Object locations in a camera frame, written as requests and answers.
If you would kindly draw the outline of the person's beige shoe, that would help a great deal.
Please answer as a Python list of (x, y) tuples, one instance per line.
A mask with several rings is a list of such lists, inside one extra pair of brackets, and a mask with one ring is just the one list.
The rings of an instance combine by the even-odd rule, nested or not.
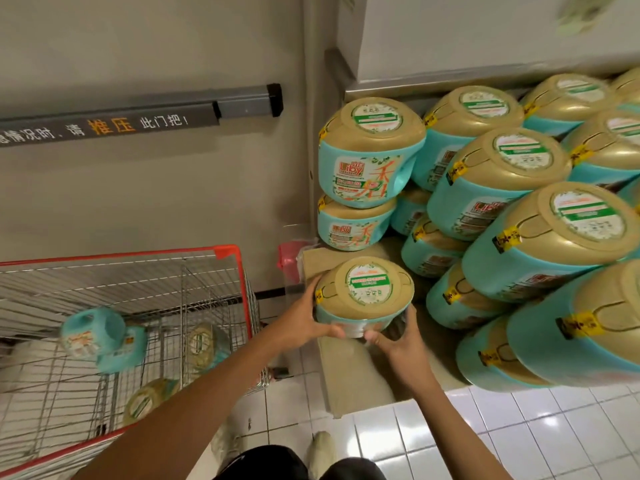
[(213, 436), (210, 448), (218, 470), (222, 470), (226, 465), (234, 460), (241, 453), (242, 438), (236, 432), (234, 425), (224, 422), (216, 434)]
[(332, 435), (327, 431), (316, 432), (307, 451), (309, 476), (319, 480), (337, 461), (337, 447)]

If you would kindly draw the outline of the beige display platform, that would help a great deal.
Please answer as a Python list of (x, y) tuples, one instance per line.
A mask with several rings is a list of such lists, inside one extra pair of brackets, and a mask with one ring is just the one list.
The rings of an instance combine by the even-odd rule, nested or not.
[[(358, 252), (343, 252), (323, 246), (308, 248), (298, 256), (300, 282), (307, 284), (315, 275), (327, 272), (350, 257), (379, 257), (403, 266), (403, 243), (399, 237), (387, 237)], [(437, 382), (446, 392), (468, 386), (469, 382), (455, 361), (455, 350), (463, 332), (443, 327), (430, 316), (425, 298), (431, 285), (418, 275), (412, 274), (412, 278), (417, 322)], [(316, 343), (324, 379), (324, 397), (334, 418), (412, 398), (379, 348), (366, 345), (363, 339), (321, 338)]]

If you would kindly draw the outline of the white package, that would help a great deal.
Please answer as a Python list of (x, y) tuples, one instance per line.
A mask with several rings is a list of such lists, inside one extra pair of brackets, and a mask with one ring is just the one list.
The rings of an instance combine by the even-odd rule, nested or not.
[(91, 439), (100, 379), (53, 340), (17, 344), (0, 362), (0, 469)]

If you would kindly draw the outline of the grey door push bar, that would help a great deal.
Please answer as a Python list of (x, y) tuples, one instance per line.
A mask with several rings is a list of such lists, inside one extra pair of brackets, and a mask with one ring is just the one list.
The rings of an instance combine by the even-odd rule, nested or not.
[(284, 110), (278, 83), (143, 98), (144, 104), (0, 118), (0, 149), (219, 126)]

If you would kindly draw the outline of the person's left hand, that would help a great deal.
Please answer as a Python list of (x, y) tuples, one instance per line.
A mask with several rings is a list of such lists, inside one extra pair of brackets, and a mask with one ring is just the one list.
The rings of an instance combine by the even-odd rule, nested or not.
[(316, 286), (324, 274), (316, 275), (302, 295), (277, 320), (268, 326), (275, 333), (277, 348), (280, 352), (299, 348), (312, 339), (312, 325), (316, 302)]

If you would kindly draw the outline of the person's right hand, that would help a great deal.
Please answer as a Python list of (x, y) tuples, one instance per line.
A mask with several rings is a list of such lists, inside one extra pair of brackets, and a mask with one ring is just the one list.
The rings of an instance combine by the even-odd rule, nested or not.
[(409, 305), (404, 313), (406, 322), (402, 336), (394, 347), (379, 347), (388, 358), (398, 379), (414, 394), (428, 385), (430, 371), (428, 352), (417, 323), (417, 311)]

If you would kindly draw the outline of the white shelf unit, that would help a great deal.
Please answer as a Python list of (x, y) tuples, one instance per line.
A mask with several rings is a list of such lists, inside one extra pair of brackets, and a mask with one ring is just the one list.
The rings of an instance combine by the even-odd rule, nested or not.
[(523, 88), (640, 65), (640, 0), (339, 0), (324, 62), (341, 98)]

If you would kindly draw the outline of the stack of teal detergent tubs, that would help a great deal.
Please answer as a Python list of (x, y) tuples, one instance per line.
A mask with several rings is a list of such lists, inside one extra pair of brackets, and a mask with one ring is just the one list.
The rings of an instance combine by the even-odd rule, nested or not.
[(640, 379), (640, 217), (602, 187), (559, 182), (510, 203), (431, 288), (437, 323), (468, 334), (460, 372), (488, 390)]

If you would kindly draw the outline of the pink plastic item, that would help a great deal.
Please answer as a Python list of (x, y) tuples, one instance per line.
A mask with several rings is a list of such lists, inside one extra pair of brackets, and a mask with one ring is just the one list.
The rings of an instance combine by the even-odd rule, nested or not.
[(284, 276), (286, 287), (304, 284), (305, 272), (302, 264), (302, 253), (314, 246), (313, 240), (294, 239), (278, 246), (278, 268)]

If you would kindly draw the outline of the person's left forearm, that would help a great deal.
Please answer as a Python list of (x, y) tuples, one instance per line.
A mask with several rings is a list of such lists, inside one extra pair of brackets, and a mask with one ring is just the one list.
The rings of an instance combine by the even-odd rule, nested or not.
[(268, 326), (126, 430), (73, 480), (186, 480), (239, 398), (287, 347), (285, 334)]

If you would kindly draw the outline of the person's right forearm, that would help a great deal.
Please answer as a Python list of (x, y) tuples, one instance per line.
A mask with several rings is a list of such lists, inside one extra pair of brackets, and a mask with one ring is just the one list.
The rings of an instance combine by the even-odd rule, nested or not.
[(396, 372), (411, 391), (452, 480), (513, 480), (452, 405), (431, 372)]

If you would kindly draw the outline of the teal detergent tub gold lid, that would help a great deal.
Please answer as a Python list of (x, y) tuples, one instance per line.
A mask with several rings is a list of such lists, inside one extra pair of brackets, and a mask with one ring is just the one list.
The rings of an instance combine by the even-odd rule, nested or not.
[(211, 322), (197, 324), (187, 340), (188, 363), (198, 373), (215, 368), (231, 355), (228, 332)]
[(96, 368), (100, 374), (116, 374), (142, 364), (146, 357), (148, 334), (142, 326), (126, 328), (124, 341), (116, 350), (100, 355)]
[(383, 331), (412, 302), (412, 277), (395, 263), (356, 257), (324, 273), (314, 291), (316, 321), (340, 327), (347, 338)]
[(180, 380), (158, 378), (140, 387), (124, 407), (122, 426), (130, 426), (169, 400), (180, 389)]
[(124, 342), (125, 332), (123, 316), (101, 306), (66, 318), (60, 327), (60, 342), (69, 357), (94, 361), (116, 351)]

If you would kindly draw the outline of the person's black shorts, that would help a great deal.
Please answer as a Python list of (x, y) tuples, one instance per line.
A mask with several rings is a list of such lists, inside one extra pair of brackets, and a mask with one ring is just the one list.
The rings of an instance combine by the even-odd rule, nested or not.
[[(290, 448), (263, 445), (242, 452), (212, 480), (312, 480), (310, 469)], [(371, 460), (345, 458), (325, 471), (319, 480), (387, 480)]]

